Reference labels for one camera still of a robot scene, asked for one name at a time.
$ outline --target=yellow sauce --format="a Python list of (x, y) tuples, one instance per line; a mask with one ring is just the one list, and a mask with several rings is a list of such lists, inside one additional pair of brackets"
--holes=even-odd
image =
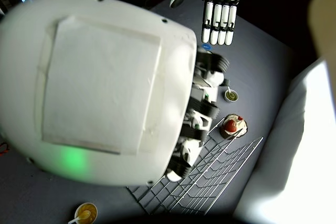
[(91, 224), (95, 220), (95, 218), (97, 216), (97, 209), (92, 204), (85, 204), (84, 206), (82, 206), (81, 208), (79, 208), (77, 216), (79, 216), (85, 210), (89, 210), (91, 212), (90, 217), (87, 218), (87, 219), (85, 219), (85, 220), (79, 220), (78, 222), (80, 224)]

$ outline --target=blue sticker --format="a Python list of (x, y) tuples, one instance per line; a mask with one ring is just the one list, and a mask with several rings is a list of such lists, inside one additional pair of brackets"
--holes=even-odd
[(211, 46), (209, 44), (202, 44), (202, 47), (205, 49), (205, 50), (211, 50)]

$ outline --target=bowl with yellow sauce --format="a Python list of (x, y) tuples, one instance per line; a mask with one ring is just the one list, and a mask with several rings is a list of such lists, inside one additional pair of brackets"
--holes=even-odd
[(95, 204), (90, 203), (90, 202), (83, 203), (82, 205), (80, 205), (77, 208), (77, 210), (75, 212), (75, 218), (77, 218), (85, 210), (88, 210), (88, 211), (91, 212), (90, 217), (85, 219), (85, 220), (77, 220), (76, 224), (92, 224), (96, 220), (98, 210), (97, 210), (97, 207), (95, 206)]

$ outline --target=strawberry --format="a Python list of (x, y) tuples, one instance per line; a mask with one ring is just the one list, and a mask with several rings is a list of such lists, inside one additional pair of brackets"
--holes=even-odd
[(227, 121), (224, 125), (224, 129), (228, 132), (236, 132), (237, 127), (236, 127), (235, 121), (233, 121), (233, 120)]

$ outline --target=metal rack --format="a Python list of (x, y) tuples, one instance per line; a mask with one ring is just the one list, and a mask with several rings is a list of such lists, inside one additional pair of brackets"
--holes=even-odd
[(149, 215), (163, 212), (205, 215), (262, 140), (263, 137), (257, 138), (232, 151), (233, 141), (217, 142), (208, 136), (189, 177), (177, 183), (163, 177), (152, 187), (127, 189)]

